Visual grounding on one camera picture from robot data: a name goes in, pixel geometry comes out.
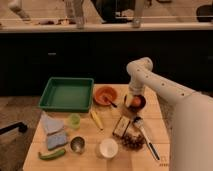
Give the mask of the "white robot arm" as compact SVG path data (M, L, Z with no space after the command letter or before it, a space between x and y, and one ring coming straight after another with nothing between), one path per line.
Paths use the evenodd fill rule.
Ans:
M148 57L129 62L129 90L144 85L173 106L169 171L213 171L213 98L152 72Z

